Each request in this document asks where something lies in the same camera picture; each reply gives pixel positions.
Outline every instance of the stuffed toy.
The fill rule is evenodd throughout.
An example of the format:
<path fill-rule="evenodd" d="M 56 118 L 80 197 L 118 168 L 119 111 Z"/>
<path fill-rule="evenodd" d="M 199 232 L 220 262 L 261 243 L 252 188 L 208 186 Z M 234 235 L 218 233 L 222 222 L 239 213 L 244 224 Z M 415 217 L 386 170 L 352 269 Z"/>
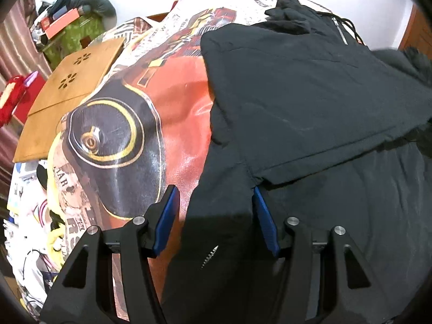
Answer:
<path fill-rule="evenodd" d="M 0 96 L 0 128 L 9 123 L 15 107 L 24 95 L 27 89 L 24 80 L 22 75 L 17 75 L 7 82 L 6 88 Z"/>

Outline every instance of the wooden board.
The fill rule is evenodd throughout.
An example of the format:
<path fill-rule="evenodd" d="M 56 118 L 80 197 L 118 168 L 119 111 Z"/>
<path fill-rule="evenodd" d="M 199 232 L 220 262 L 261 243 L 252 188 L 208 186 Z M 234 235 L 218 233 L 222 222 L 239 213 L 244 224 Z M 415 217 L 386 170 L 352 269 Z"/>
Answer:
<path fill-rule="evenodd" d="M 124 38 L 89 46 L 65 57 L 49 77 L 29 111 L 14 162 L 47 158 L 66 113 L 102 81 L 122 49 Z"/>

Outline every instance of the zipper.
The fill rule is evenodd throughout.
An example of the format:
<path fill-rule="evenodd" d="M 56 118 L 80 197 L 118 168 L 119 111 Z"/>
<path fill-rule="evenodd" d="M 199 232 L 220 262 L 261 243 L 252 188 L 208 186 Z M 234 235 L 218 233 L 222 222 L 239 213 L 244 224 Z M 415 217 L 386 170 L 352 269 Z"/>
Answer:
<path fill-rule="evenodd" d="M 332 20 L 333 20 L 333 22 L 334 22 L 334 25 L 336 25 L 336 28 L 337 28 L 338 31 L 339 31 L 339 34 L 340 34 L 340 37 L 342 38 L 343 43 L 344 43 L 345 45 L 348 45 L 348 43 L 346 42 L 345 36 L 344 36 L 344 34 L 342 33 L 342 29 L 340 29 L 340 26 L 339 26 L 338 21 L 336 20 L 335 17 L 333 17 Z"/>
<path fill-rule="evenodd" d="M 209 263 L 210 259 L 215 255 L 217 249 L 218 249 L 219 245 L 217 245 L 215 248 L 213 248 L 213 250 L 208 254 L 208 256 L 206 257 L 206 259 L 204 260 L 201 269 L 207 264 Z"/>

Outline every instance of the wooden door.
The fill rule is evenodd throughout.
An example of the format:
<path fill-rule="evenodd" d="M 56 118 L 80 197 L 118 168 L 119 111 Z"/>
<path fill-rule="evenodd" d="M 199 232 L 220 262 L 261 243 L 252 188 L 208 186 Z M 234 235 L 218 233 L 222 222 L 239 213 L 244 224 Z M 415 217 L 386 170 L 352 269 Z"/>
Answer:
<path fill-rule="evenodd" d="M 407 30 L 399 45 L 399 50 L 406 47 L 414 46 L 420 52 L 432 59 L 432 31 L 429 23 L 423 13 L 416 7 L 413 7 Z"/>

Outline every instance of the black fabric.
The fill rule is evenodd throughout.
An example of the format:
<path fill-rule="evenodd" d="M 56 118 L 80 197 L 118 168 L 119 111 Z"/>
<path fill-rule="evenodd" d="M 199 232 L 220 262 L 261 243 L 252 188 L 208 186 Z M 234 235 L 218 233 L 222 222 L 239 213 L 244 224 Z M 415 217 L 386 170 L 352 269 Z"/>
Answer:
<path fill-rule="evenodd" d="M 336 19 L 336 22 L 346 25 L 353 32 L 353 34 L 354 34 L 354 36 L 356 38 L 356 41 L 358 43 L 362 44 L 362 45 L 365 44 L 363 42 L 362 38 L 360 37 L 360 35 L 357 33 L 357 30 L 356 30 L 356 27 L 355 27 L 354 23 L 352 23 L 349 19 L 347 19 L 347 18 L 341 18 L 338 15 L 335 15 L 334 13 L 329 13 L 329 12 L 317 11 L 317 14 L 320 15 L 320 16 L 331 17 L 332 19 Z"/>
<path fill-rule="evenodd" d="M 78 8 L 84 5 L 89 5 L 93 12 L 102 17 L 116 16 L 115 8 L 109 0 L 71 0 L 69 3 L 70 8 Z"/>
<path fill-rule="evenodd" d="M 48 7 L 50 7 L 50 4 L 48 2 L 46 2 L 46 1 L 42 1 L 42 5 L 40 5 L 40 7 L 38 9 L 38 15 L 40 15 Z"/>
<path fill-rule="evenodd" d="M 62 7 L 69 6 L 71 0 L 56 0 L 51 7 L 48 7 L 48 17 L 52 19 L 53 14 L 59 11 Z"/>
<path fill-rule="evenodd" d="M 243 319 L 225 323 L 266 322 L 282 270 L 254 237 L 258 184 L 287 216 L 344 226 L 398 315 L 432 265 L 432 91 L 297 0 L 266 13 L 201 39 L 212 139 L 168 267 L 167 320 L 212 322 L 234 301 Z"/>
<path fill-rule="evenodd" d="M 410 46 L 404 51 L 382 49 L 372 53 L 389 66 L 432 86 L 432 62 L 416 48 Z"/>
<path fill-rule="evenodd" d="M 44 190 L 46 190 L 48 184 L 48 171 L 43 165 L 38 164 L 36 168 L 36 176 L 40 185 L 44 188 Z"/>
<path fill-rule="evenodd" d="M 52 219 L 51 231 L 53 231 L 54 229 L 58 229 L 60 227 L 60 224 L 64 225 L 64 221 L 62 220 L 62 218 L 51 210 L 50 210 L 50 217 Z"/>

